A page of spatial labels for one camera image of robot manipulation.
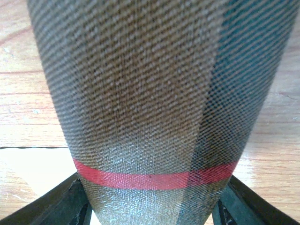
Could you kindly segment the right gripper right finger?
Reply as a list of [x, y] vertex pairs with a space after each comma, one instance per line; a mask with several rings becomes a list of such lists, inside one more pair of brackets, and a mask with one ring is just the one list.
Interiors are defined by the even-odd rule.
[[300, 223], [269, 204], [235, 176], [212, 212], [214, 225], [299, 225]]

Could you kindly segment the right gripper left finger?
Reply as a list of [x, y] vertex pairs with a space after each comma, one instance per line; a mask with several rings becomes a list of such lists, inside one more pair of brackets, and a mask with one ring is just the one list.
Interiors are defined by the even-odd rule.
[[2, 225], [89, 225], [92, 207], [77, 173], [3, 218]]

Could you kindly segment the brown fabric sunglasses pouch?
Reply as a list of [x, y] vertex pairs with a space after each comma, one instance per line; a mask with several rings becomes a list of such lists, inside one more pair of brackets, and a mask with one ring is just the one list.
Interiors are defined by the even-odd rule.
[[29, 0], [103, 225], [202, 225], [268, 94], [297, 0]]

